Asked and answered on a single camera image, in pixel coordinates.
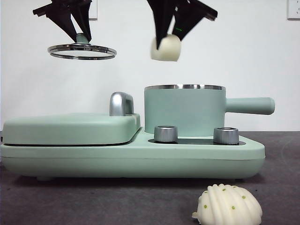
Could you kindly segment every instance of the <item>silver lid handle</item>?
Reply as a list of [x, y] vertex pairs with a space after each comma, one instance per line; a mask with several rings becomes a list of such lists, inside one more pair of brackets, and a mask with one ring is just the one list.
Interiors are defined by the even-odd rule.
[[125, 92], [115, 92], [111, 95], [109, 103], [110, 116], [125, 116], [126, 114], [133, 114], [133, 98]]

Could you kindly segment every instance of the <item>green pot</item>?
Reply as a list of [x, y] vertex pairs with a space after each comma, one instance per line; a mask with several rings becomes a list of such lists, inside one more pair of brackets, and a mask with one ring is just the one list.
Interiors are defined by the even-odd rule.
[[227, 98], [225, 87], [199, 84], [156, 85], [145, 88], [145, 131], [176, 126], [179, 136], [212, 136], [224, 127], [226, 112], [270, 115], [275, 102], [269, 97]]

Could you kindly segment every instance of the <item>silver ring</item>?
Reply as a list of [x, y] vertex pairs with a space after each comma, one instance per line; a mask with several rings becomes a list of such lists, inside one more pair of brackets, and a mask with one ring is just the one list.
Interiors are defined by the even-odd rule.
[[[64, 55], [59, 54], [62, 51], [85, 51], [85, 52], [98, 52], [106, 53], [108, 56], [73, 56], [73, 55]], [[74, 43], [66, 45], [54, 45], [48, 48], [50, 55], [63, 59], [71, 60], [108, 60], [116, 56], [117, 51], [112, 48], [107, 48], [98, 45], [83, 44], [83, 43]]]
[[145, 90], [150, 89], [211, 89], [211, 90], [225, 90], [223, 86], [207, 85], [207, 84], [166, 84], [154, 85], [145, 87]]

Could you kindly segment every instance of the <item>white shell-shaped bun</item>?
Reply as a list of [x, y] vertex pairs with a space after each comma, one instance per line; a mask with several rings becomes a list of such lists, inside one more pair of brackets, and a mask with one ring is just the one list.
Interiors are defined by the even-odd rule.
[[260, 204], [246, 189], [214, 184], [199, 197], [192, 217], [202, 225], [259, 225], [262, 215]]

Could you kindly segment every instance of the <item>appliance base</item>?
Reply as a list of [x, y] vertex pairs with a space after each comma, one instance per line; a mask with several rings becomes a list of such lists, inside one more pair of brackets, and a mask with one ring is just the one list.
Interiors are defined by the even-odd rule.
[[244, 145], [151, 143], [140, 129], [127, 144], [111, 146], [1, 146], [11, 172], [55, 177], [243, 179], [261, 169], [264, 146], [240, 136]]

